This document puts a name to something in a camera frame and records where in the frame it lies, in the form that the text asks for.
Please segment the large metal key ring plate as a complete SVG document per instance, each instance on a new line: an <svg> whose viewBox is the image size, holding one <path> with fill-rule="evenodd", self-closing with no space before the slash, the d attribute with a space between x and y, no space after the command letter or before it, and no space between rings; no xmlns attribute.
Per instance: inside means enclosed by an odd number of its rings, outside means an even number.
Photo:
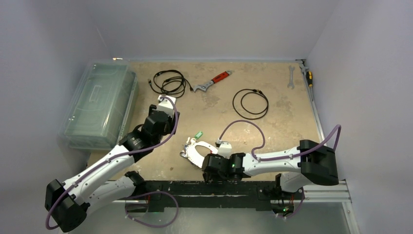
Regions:
<svg viewBox="0 0 413 234"><path fill-rule="evenodd" d="M180 152L180 156L186 158L190 163L198 168L202 168L205 157L197 151L196 147L207 148L209 152L213 154L218 153L218 149L215 146L212 146L207 142L197 141L195 138L188 137L186 143L184 144L183 150Z"/></svg>

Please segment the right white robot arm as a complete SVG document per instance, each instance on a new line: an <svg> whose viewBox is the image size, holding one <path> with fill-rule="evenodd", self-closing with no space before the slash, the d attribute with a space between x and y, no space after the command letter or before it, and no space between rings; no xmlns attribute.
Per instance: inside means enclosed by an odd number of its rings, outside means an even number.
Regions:
<svg viewBox="0 0 413 234"><path fill-rule="evenodd" d="M206 182L240 181L260 174L277 173L274 194L286 198L311 183L322 186L339 184L335 150L311 140L279 152L234 153L205 156L201 169Z"/></svg>

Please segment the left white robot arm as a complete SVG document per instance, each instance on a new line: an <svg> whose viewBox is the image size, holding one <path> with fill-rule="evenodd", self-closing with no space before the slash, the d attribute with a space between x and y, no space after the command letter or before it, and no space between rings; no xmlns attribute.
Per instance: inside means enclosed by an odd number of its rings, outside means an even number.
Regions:
<svg viewBox="0 0 413 234"><path fill-rule="evenodd" d="M152 105L145 122L128 133L103 158L77 175L61 182L52 180L46 187L45 227L68 233L77 228L88 215L122 198L149 198L171 194L150 190L148 182L138 172L127 172L111 181L116 173L137 163L175 134L180 113L175 103L164 97Z"/></svg>

